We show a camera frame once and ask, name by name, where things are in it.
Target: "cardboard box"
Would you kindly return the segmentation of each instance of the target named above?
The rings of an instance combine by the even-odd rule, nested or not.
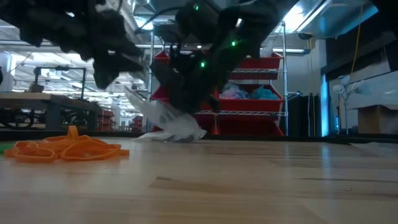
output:
[[[357,109],[359,134],[398,134],[397,105],[373,105]]]

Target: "green object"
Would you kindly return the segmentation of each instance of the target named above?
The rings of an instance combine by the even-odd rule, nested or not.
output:
[[[0,155],[4,154],[4,151],[14,147],[12,143],[2,143],[0,144]]]

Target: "table leg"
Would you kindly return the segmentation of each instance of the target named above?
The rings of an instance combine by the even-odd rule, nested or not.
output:
[[[61,106],[50,103],[47,105],[45,115],[45,129],[51,131],[61,130]]]
[[[90,111],[88,113],[87,128],[89,131],[95,131],[97,128],[98,112]]]

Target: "white plastic bag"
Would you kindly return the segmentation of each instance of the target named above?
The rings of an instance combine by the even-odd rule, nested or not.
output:
[[[147,133],[136,141],[153,139],[158,141],[192,142],[206,134],[205,130],[191,115],[182,113],[172,105],[161,101],[146,101],[136,92],[124,87],[130,103],[148,118],[151,123],[164,131]]]

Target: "workbench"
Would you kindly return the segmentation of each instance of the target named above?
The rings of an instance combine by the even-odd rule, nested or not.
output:
[[[398,158],[324,142],[103,139],[130,158],[19,164],[0,157],[14,223],[397,223]]]
[[[89,111],[88,129],[94,131],[100,107],[94,103],[73,100],[46,93],[0,93],[0,108],[45,110],[46,130],[60,130],[61,109]]]

